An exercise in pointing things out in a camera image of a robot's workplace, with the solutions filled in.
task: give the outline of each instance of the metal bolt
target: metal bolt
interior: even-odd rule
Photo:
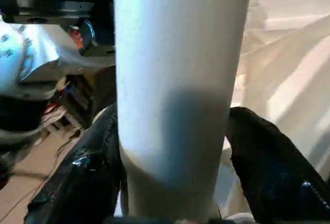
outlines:
[[[13,54],[13,50],[7,50],[6,55],[7,57],[11,56]]]
[[[19,32],[23,32],[25,30],[25,27],[26,27],[25,25],[19,26],[18,28]]]
[[[4,35],[1,36],[0,41],[1,41],[1,42],[5,42],[5,41],[7,41],[8,39],[9,39],[9,35],[4,34]]]
[[[25,39],[25,43],[26,43],[26,46],[30,47],[31,44],[32,44],[32,41],[31,41],[31,39],[26,38],[26,39]]]

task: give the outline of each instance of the white fabric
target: white fabric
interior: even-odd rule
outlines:
[[[233,106],[275,123],[324,179],[330,173],[329,14],[330,0],[251,0],[233,95]],[[216,189],[223,216],[249,209],[230,154],[225,142]]]

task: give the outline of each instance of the wooden floor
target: wooden floor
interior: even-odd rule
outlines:
[[[18,171],[29,171],[47,175],[54,168],[57,149],[69,140],[73,131],[61,135],[50,134],[43,143],[35,146],[29,155],[16,166]],[[59,157],[56,167],[78,139],[68,144]],[[0,224],[22,224],[27,212],[26,206],[42,183],[41,179],[31,177],[12,177],[10,182],[0,191]],[[4,216],[26,196],[1,222]]]

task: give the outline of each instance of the white pole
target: white pole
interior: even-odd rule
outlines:
[[[207,221],[249,0],[115,0],[131,216]]]

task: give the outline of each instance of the black plastic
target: black plastic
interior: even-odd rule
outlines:
[[[28,205],[26,224],[102,223],[117,203],[123,166],[112,105]]]
[[[330,220],[329,187],[275,125],[246,108],[232,108],[226,137],[257,222]]]
[[[46,101],[27,101],[0,96],[0,129],[31,131],[39,127]]]

